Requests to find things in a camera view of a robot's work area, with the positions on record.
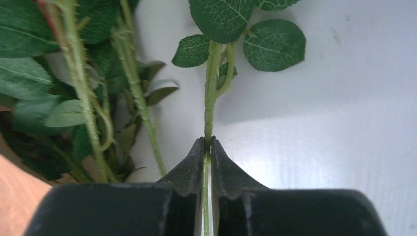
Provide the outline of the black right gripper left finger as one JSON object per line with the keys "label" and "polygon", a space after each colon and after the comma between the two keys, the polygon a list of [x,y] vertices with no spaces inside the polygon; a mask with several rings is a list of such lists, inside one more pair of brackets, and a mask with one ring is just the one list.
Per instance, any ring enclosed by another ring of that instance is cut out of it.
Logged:
{"label": "black right gripper left finger", "polygon": [[183,197],[199,194],[202,187],[204,156],[204,138],[200,137],[196,139],[187,156],[157,183],[169,185]]}

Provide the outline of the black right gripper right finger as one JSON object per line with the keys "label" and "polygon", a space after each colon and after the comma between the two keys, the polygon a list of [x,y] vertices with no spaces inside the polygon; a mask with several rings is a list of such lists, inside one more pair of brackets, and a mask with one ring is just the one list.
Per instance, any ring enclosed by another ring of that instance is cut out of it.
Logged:
{"label": "black right gripper right finger", "polygon": [[217,196],[236,199],[244,191],[269,190],[235,163],[215,136],[211,141],[211,160]]}

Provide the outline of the pink fake rose bunch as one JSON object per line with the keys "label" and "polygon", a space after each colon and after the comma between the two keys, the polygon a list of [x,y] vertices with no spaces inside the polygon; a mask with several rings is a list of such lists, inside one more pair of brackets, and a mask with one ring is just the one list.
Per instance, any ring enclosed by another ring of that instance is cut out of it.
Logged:
{"label": "pink fake rose bunch", "polygon": [[0,133],[14,163],[41,181],[124,182],[148,132],[166,168],[150,107],[177,90],[151,89],[163,62],[135,58],[137,0],[3,0]]}

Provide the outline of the pink fake rose stem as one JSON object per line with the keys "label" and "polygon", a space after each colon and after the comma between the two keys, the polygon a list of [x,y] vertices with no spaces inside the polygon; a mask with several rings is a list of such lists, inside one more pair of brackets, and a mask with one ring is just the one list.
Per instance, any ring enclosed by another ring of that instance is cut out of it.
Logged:
{"label": "pink fake rose stem", "polygon": [[191,0],[190,13],[201,31],[183,38],[173,64],[189,68],[207,63],[204,112],[204,154],[202,165],[202,230],[213,235],[214,222],[209,196],[211,183],[211,143],[217,99],[231,88],[235,69],[236,42],[244,36],[243,52],[259,71],[277,72],[304,60],[306,38],[293,22],[265,20],[249,27],[255,8],[263,11],[286,9],[293,0]]}

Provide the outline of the brown wrapping paper sheet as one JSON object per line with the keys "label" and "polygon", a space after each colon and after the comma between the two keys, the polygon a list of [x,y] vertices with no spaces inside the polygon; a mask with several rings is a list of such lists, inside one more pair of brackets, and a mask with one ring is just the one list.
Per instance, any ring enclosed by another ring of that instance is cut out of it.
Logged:
{"label": "brown wrapping paper sheet", "polygon": [[50,185],[20,170],[9,157],[16,155],[0,140],[0,234],[21,236]]}

